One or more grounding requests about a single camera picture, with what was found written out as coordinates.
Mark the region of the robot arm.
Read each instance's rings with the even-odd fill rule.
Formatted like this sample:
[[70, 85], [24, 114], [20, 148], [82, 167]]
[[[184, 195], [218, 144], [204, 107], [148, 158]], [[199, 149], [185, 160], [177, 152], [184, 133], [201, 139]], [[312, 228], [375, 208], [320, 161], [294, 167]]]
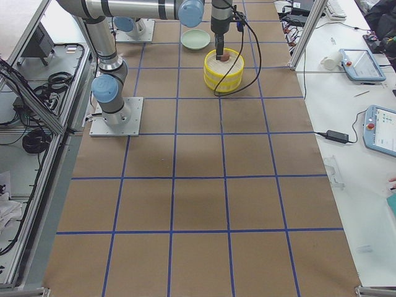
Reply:
[[114, 17], [113, 23], [119, 32], [124, 32], [133, 39], [139, 39], [146, 31], [146, 25], [142, 19]]
[[145, 32], [144, 19], [179, 20], [182, 25], [193, 28], [201, 23], [204, 14], [203, 1], [76, 0], [60, 1], [59, 5], [83, 21], [101, 71], [92, 82], [92, 93], [109, 126], [126, 123], [131, 117], [131, 110], [121, 95], [127, 66], [117, 52], [116, 33], [110, 29], [109, 21], [114, 21], [120, 32], [138, 38]]

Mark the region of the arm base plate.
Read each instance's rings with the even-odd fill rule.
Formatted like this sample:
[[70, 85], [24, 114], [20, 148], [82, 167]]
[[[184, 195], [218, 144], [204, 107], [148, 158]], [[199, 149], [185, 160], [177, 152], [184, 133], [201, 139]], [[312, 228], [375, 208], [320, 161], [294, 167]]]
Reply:
[[118, 43], [151, 43], [155, 21], [152, 19], [133, 19], [115, 17], [116, 41]]
[[99, 113], [99, 115], [92, 118], [90, 136], [138, 136], [143, 105], [143, 97], [124, 97], [123, 108], [114, 114], [102, 112], [100, 105], [97, 105], [95, 112]]

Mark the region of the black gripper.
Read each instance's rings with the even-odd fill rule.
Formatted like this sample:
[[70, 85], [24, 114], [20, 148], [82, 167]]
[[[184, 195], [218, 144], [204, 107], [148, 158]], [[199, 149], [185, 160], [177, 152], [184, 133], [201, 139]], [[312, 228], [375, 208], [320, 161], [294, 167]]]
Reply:
[[220, 61], [223, 57], [224, 33], [215, 33], [216, 60]]

